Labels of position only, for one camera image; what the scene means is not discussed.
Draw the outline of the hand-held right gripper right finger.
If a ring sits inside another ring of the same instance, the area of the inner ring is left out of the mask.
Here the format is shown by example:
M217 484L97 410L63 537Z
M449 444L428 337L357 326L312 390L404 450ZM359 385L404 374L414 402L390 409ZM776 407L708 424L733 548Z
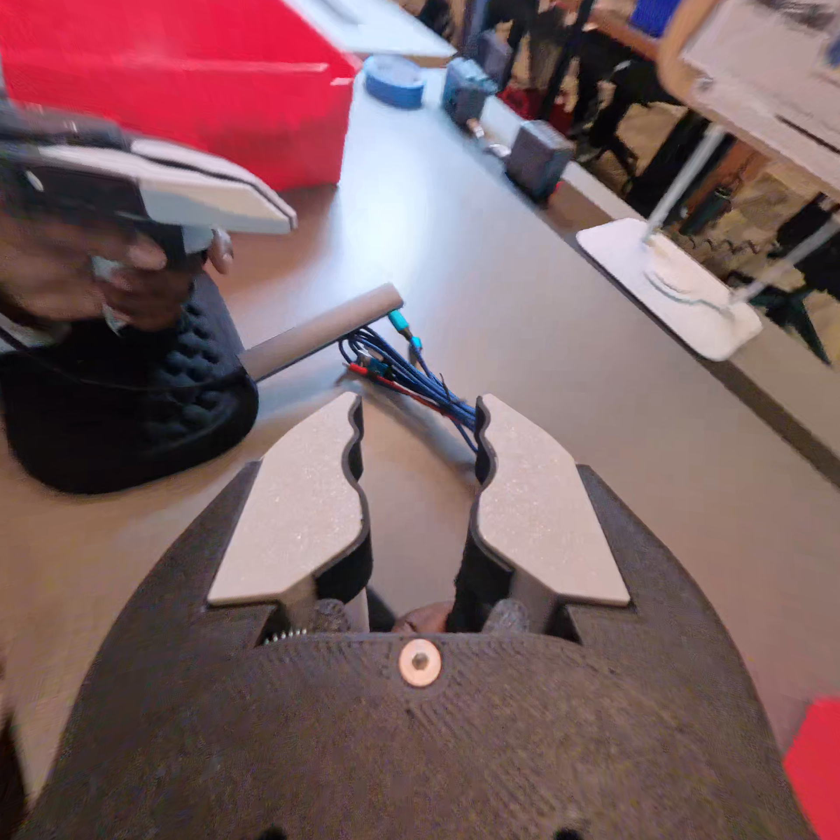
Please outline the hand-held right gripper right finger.
M479 633L500 602L528 629L570 627L573 606L632 606L574 457L494 395L476 403L476 479L451 612L454 633Z

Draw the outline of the blue box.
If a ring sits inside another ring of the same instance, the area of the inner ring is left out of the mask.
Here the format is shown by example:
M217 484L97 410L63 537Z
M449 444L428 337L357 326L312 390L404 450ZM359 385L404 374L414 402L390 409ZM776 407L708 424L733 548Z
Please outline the blue box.
M628 24L650 38L659 39L680 4L680 0L636 1Z

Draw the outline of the grey usb hub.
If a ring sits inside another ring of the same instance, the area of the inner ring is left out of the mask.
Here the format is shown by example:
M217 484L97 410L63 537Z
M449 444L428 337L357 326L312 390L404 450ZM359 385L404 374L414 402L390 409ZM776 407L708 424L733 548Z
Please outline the grey usb hub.
M244 350L238 358L248 376L262 382L403 305L398 290L385 283Z

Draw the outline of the grey box device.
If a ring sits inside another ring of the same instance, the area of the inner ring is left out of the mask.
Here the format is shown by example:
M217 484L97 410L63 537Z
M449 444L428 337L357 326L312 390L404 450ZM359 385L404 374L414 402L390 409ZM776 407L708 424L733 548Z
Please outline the grey box device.
M454 125L467 130L469 121L480 120L487 99L497 92L496 82L479 64L456 57L446 67L441 108Z
M574 143L550 123L529 120L519 126L504 163L504 173L536 204L546 204L574 158Z

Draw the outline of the person's left hand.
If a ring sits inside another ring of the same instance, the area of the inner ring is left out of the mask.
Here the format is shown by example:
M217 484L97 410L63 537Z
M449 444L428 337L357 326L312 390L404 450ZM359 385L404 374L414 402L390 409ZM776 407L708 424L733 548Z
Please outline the person's left hand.
M136 329L167 329L204 268L168 267L154 241L111 224L2 212L1 309L25 327L97 319L108 309Z

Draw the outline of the blue tape roll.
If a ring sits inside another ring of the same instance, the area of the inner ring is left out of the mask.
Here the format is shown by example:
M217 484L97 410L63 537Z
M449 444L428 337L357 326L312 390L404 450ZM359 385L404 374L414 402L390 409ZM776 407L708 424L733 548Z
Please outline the blue tape roll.
M363 63L364 89L375 100L399 110L419 110L424 105L423 69L402 56L368 56Z

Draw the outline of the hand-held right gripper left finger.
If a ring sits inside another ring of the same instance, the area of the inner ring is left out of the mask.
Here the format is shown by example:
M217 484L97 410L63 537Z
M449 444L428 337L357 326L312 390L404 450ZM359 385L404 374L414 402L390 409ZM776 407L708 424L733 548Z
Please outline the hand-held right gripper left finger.
M280 605L302 629L318 601L333 599L345 605L351 631L370 631L363 436L361 396L346 392L265 453L209 588L209 606Z

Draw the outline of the display screen on white stand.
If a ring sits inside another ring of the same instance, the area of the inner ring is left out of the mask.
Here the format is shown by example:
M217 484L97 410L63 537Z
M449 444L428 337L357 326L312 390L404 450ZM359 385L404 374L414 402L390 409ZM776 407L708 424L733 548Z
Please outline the display screen on white stand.
M838 2L681 2L659 41L658 79L710 125L647 222L621 218L576 236L599 267L708 361L728 360L760 334L751 300L838 233L838 211L741 290L659 230L726 133L838 200L838 15Z

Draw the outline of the large red plastic bin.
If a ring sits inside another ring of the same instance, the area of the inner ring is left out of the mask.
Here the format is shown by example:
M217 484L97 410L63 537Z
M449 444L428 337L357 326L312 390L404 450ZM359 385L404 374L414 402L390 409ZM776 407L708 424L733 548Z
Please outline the large red plastic bin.
M279 1L2 1L9 97L337 185L361 63Z

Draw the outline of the red plastic cable bin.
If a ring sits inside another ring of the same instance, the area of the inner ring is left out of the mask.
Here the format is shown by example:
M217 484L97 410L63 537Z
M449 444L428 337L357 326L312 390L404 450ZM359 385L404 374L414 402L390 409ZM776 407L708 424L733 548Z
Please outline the red plastic cable bin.
M813 701L784 756L799 806L820 839L839 838L839 698Z

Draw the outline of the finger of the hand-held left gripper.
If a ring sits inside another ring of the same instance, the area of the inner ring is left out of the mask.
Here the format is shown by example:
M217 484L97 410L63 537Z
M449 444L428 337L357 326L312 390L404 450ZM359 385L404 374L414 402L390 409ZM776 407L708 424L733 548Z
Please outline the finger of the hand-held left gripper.
M296 222L298 220L294 208L257 175L223 157L168 140L144 136L132 137L130 151L147 161L248 185L265 198L277 211L284 214L289 221Z
M75 172L116 175L139 189L146 216L157 223L284 235L292 209L254 176L207 174L127 151L47 145L42 159Z

